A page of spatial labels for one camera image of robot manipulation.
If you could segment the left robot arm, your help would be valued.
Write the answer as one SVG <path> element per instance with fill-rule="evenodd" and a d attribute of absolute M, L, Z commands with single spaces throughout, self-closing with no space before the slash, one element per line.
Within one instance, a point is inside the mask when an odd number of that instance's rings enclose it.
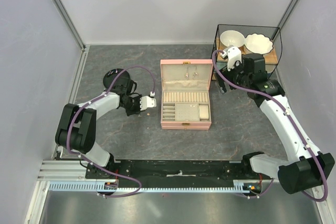
<path fill-rule="evenodd" d="M 81 104 L 64 106 L 55 135 L 56 144 L 81 154 L 97 164 L 97 173 L 111 178 L 115 173 L 114 157 L 96 142 L 97 119 L 111 110 L 124 108 L 127 116 L 140 113 L 142 95 L 130 77 L 119 77 L 110 92 Z"/>

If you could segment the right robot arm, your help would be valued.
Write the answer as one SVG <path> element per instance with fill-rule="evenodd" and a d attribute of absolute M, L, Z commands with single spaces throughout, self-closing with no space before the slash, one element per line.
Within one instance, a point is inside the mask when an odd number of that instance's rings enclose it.
<path fill-rule="evenodd" d="M 215 50 L 212 54 L 215 76 L 223 92 L 225 85 L 230 89 L 247 92 L 256 106 L 266 115 L 281 140 L 287 158 L 278 159 L 263 152 L 246 154 L 240 172 L 248 179 L 258 173 L 267 175 L 280 182 L 288 194 L 308 189 L 323 187 L 323 196 L 311 200 L 323 202 L 328 196 L 327 178 L 335 160 L 331 153 L 322 153 L 308 137 L 296 119 L 285 95 L 285 91 L 277 80 L 270 79 L 266 71 L 263 55 L 242 55 L 237 47 L 227 51 Z"/>

